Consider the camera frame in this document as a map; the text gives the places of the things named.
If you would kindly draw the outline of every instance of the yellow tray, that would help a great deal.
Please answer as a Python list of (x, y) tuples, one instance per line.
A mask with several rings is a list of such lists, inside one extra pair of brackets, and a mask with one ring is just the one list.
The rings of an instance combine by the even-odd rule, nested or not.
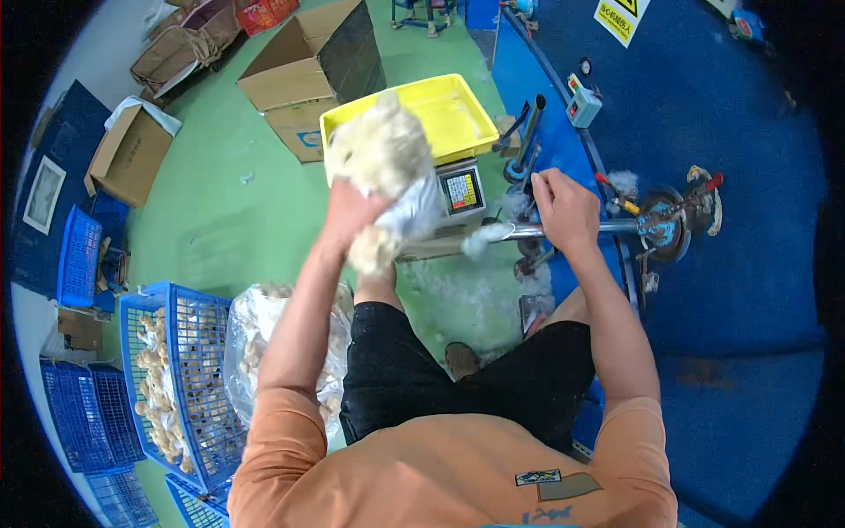
[[(435, 165), (489, 152), (499, 138), (499, 131), (493, 121), (478, 103), (464, 78), (457, 73), (419, 80), (388, 90), (399, 94), (400, 103), (422, 122)], [(320, 116), (323, 151), (329, 148), (332, 131), (374, 105), (379, 93), (348, 102)]]

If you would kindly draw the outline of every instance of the orange t-shirt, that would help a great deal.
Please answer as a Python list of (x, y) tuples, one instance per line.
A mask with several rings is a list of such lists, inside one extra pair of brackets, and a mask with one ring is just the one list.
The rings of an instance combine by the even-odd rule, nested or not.
[(318, 407), (259, 394), (232, 481), (232, 526), (672, 526), (678, 502), (660, 405), (625, 401), (604, 418), (592, 462), (479, 414), (424, 416), (326, 456)]

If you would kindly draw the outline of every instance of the framed picture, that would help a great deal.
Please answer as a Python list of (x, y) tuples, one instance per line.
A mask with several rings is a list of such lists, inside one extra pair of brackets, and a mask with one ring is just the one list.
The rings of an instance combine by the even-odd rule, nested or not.
[(58, 194), (62, 190), (65, 171), (50, 158), (41, 158), (41, 165), (32, 182), (30, 197), (26, 200), (24, 223), (33, 226), (45, 235), (50, 234), (53, 210), (56, 209)]

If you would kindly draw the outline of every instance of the red plastic crate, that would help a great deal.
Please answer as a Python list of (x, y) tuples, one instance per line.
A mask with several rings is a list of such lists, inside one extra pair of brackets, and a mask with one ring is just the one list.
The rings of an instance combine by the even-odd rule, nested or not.
[(247, 35), (256, 36), (284, 22), (299, 7), (299, 0), (247, 0), (237, 6), (237, 21)]

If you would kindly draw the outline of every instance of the warning sign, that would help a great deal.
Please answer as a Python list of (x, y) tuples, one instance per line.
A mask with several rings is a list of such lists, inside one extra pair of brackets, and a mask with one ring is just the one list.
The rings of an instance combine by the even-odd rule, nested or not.
[(628, 47), (650, 0), (599, 0), (593, 18)]

